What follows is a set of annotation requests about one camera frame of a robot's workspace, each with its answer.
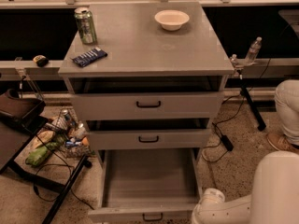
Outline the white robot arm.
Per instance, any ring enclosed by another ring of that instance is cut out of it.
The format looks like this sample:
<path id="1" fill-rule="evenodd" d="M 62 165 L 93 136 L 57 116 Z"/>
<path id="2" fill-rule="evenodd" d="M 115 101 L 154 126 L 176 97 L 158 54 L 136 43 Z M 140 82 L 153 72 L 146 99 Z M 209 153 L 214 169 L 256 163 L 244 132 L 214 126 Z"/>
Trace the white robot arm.
<path id="1" fill-rule="evenodd" d="M 192 224 L 299 224 L 299 155 L 276 151 L 262 158 L 248 196 L 226 202 L 220 190 L 207 189 Z"/>

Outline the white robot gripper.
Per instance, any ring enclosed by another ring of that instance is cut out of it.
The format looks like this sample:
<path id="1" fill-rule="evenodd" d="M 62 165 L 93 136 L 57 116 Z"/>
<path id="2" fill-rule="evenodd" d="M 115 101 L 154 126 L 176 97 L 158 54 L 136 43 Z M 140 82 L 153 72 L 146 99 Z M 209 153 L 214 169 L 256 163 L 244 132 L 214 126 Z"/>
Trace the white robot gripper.
<path id="1" fill-rule="evenodd" d="M 219 224 L 215 219 L 216 206 L 224 202 L 225 195 L 220 190 L 206 189 L 192 210 L 192 224 Z"/>

